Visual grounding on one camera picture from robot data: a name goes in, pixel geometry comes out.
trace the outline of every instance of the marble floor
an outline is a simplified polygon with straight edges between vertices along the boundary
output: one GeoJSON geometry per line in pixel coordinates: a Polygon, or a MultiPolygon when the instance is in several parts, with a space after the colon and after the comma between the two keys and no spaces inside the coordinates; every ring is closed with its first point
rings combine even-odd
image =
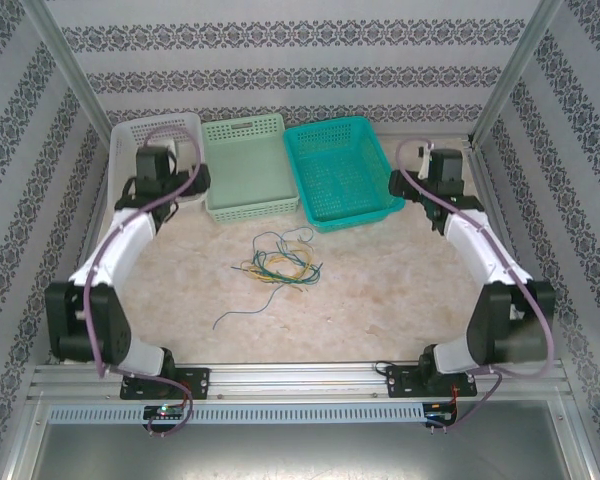
{"type": "MultiPolygon", "coordinates": [[[[393,163],[398,140],[382,138],[393,163]]],[[[459,139],[437,146],[461,149],[459,139]]],[[[417,169],[417,146],[403,158],[417,169]]],[[[465,193],[475,193],[465,162],[465,193]]],[[[108,225],[110,214],[103,225],[108,225]]],[[[430,343],[466,329],[480,287],[457,252],[431,232],[421,206],[386,220],[316,234],[322,278],[300,292],[251,280],[232,265],[251,257],[252,238],[308,225],[295,214],[219,225],[204,210],[182,208],[141,253],[119,295],[136,335],[168,347],[179,363],[415,360],[430,343]]]]}

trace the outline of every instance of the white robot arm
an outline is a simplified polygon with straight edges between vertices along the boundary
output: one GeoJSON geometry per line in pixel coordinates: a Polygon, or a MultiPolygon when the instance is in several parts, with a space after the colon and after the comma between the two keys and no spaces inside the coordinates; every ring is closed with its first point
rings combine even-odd
{"type": "MultiPolygon", "coordinates": [[[[417,382],[417,387],[438,391],[434,384],[445,376],[453,377],[483,365],[545,360],[547,338],[534,306],[549,323],[555,305],[553,288],[546,281],[534,281],[516,263],[494,235],[478,199],[463,194],[462,153],[423,149],[421,156],[427,167],[420,172],[405,171],[410,180],[400,170],[392,172],[389,192],[422,204],[432,229],[457,249],[474,280],[482,285],[482,291],[466,333],[450,342],[425,348],[418,374],[411,375],[413,379],[407,383],[417,382]],[[461,213],[443,209],[423,192],[433,194],[461,213]],[[489,234],[493,244],[483,233],[489,234]],[[513,275],[528,290],[534,306],[529,304],[513,275]]],[[[449,378],[441,381],[441,391],[448,391],[448,383],[449,378]]]]}
{"type": "Polygon", "coordinates": [[[47,287],[45,304],[51,350],[59,359],[94,360],[83,294],[96,256],[102,251],[88,292],[91,321],[102,361],[136,375],[165,378],[175,375],[171,352],[148,345],[132,334],[118,298],[118,291],[140,252],[177,211],[175,198],[149,212],[144,212],[143,207],[176,190],[181,190],[182,196],[190,196],[209,188],[211,180],[206,165],[200,165],[197,177],[190,179],[187,171],[171,171],[169,160],[170,153],[165,147],[138,150],[137,176],[129,179],[116,202],[113,221],[104,240],[67,282],[54,282],[47,287]],[[133,184],[135,191],[130,193],[133,184]]]}

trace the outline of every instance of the cable connector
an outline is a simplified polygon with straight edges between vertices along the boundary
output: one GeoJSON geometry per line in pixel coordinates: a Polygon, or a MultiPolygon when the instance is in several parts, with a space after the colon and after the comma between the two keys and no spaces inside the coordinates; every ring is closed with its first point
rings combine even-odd
{"type": "Polygon", "coordinates": [[[428,144],[424,147],[420,147],[418,150],[418,157],[422,158],[418,178],[420,180],[425,180],[429,178],[429,162],[431,161],[431,149],[428,144]]]}

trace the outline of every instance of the mesh basket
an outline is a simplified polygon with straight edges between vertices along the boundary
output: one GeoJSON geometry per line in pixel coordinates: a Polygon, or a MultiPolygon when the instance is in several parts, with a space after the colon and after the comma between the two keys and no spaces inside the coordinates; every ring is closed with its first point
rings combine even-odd
{"type": "Polygon", "coordinates": [[[290,128],[284,141],[307,218],[318,231],[377,222],[404,207],[389,194],[391,167],[366,118],[290,128]]]}
{"type": "Polygon", "coordinates": [[[206,208],[220,223],[292,213],[298,208],[280,114],[202,126],[211,188],[206,208]]]}
{"type": "MultiPolygon", "coordinates": [[[[165,125],[176,125],[187,129],[200,147],[202,158],[197,159],[191,140],[182,132],[165,130],[151,137],[152,142],[166,139],[174,139],[177,142],[178,170],[190,168],[198,160],[205,162],[200,117],[195,113],[157,115],[119,123],[113,127],[111,132],[111,149],[109,151],[107,207],[110,211],[113,211],[126,181],[136,174],[136,151],[138,147],[144,144],[149,133],[165,125]]],[[[198,196],[184,197],[179,200],[179,203],[184,206],[187,201],[194,203],[196,200],[198,200],[198,196]]]]}

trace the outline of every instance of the wall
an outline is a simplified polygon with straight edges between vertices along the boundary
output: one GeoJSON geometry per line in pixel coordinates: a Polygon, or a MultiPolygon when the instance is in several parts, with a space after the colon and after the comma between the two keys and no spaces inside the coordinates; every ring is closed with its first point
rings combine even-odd
{"type": "Polygon", "coordinates": [[[113,124],[193,110],[469,133],[538,0],[54,0],[113,124]]]}
{"type": "Polygon", "coordinates": [[[0,0],[0,448],[48,356],[43,289],[76,267],[106,161],[21,5],[0,0]]]}
{"type": "Polygon", "coordinates": [[[516,255],[557,291],[559,353],[600,452],[600,0],[563,3],[482,150],[516,255]]]}

